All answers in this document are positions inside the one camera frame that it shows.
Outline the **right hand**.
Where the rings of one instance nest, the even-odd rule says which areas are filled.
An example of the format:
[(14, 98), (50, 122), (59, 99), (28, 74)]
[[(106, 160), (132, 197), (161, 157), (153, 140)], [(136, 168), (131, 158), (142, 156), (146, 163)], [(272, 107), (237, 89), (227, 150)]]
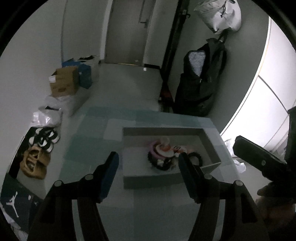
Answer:
[(295, 201), (288, 188), (287, 185), (270, 182), (257, 191), (255, 203), (263, 218), (278, 222), (294, 218)]

